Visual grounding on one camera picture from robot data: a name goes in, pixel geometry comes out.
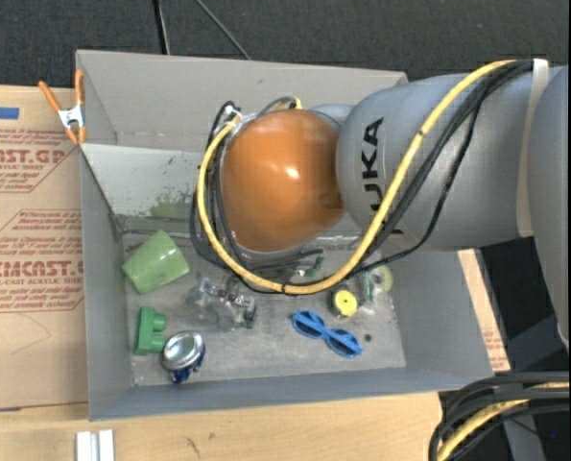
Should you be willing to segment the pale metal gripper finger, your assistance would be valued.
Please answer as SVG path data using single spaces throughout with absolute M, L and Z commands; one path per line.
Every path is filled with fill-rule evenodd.
M 187 303 L 200 308 L 208 308 L 213 305 L 226 305 L 229 302 L 229 294 L 224 287 L 211 283 L 208 278 L 202 278 L 200 282 L 191 288 L 187 296 Z
M 252 329 L 257 306 L 253 296 L 228 294 L 221 299 L 219 326 Z

